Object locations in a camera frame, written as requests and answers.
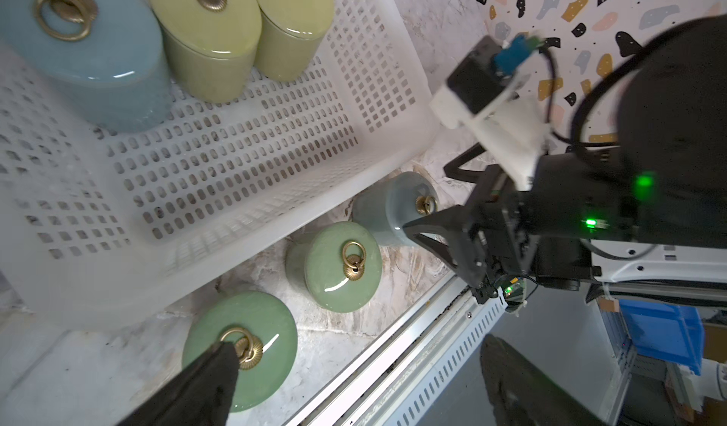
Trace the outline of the yellow-green tea canister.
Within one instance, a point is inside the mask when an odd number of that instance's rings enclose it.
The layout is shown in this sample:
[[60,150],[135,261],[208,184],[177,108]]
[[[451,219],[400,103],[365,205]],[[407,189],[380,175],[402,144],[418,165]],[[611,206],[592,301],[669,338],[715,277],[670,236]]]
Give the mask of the yellow-green tea canister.
[[227,103],[241,96],[261,39],[257,0],[149,0],[175,82],[191,96]]
[[262,16],[255,68],[272,81],[294,81],[332,25],[334,0],[257,0]]

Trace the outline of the white plastic basket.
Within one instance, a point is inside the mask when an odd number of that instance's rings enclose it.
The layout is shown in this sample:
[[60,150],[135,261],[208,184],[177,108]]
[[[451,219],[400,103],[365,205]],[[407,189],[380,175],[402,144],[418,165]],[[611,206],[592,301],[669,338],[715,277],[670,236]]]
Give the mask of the white plastic basket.
[[1,50],[1,272],[66,329],[142,321],[427,150],[431,92],[395,0],[335,0],[293,83],[254,73],[115,134]]

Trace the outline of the green tea canister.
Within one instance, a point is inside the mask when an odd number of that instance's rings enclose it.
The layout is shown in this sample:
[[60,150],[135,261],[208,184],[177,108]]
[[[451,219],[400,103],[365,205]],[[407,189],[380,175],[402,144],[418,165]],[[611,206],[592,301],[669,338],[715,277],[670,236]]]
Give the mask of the green tea canister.
[[380,246],[359,223],[334,223],[293,240],[285,273],[322,309],[348,314],[369,303],[380,286]]
[[218,342],[230,343],[236,351],[231,411],[238,413],[258,406],[280,389],[295,362],[298,333],[292,313],[281,300],[249,291],[225,297],[192,325],[183,367]]

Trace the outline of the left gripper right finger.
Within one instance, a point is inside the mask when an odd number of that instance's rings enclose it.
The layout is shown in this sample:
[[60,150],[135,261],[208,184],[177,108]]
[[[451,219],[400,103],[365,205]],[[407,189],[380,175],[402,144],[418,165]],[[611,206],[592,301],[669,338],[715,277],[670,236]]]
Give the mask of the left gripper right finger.
[[505,340],[487,335],[480,364],[498,425],[600,425],[602,420],[561,389]]

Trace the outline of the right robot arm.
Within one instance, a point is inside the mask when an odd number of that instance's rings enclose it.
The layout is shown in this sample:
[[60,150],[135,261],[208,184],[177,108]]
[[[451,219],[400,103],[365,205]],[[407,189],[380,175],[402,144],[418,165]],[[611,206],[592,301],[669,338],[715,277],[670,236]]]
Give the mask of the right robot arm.
[[634,49],[577,105],[550,153],[550,113],[519,95],[546,43],[482,38],[435,94],[471,149],[445,167],[473,184],[462,206],[404,234],[453,270],[479,303],[515,278],[562,291],[706,308],[726,305],[726,19],[695,19]]

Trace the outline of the blue tea canister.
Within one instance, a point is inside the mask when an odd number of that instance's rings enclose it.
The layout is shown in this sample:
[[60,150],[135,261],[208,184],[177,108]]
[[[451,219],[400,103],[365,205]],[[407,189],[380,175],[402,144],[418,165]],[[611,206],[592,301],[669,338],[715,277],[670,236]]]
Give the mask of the blue tea canister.
[[161,28],[143,0],[1,0],[1,39],[100,128],[149,131],[172,107]]
[[434,186],[416,172],[403,172],[359,194],[351,219],[365,227],[379,246],[416,246],[403,227],[437,210]]

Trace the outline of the blue tea canister back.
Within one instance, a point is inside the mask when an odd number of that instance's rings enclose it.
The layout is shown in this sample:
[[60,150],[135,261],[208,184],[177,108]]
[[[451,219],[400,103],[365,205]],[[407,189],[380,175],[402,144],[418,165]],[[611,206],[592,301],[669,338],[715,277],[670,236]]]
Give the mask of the blue tea canister back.
[[149,131],[172,107],[161,28],[143,0],[1,0],[1,39],[100,128]]

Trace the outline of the blue tea canister front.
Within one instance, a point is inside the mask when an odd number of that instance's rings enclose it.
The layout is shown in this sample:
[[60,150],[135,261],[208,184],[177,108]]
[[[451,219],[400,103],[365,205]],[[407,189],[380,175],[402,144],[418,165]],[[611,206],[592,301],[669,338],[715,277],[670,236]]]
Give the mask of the blue tea canister front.
[[403,227],[437,210],[434,186],[416,172],[403,172],[359,194],[351,219],[365,227],[379,246],[416,246]]

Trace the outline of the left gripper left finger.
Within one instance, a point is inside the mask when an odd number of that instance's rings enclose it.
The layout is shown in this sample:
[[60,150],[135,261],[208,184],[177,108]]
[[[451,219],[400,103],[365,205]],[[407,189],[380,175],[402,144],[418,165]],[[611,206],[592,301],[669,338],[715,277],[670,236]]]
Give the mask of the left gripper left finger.
[[234,346],[219,342],[137,407],[122,425],[225,425],[238,380]]

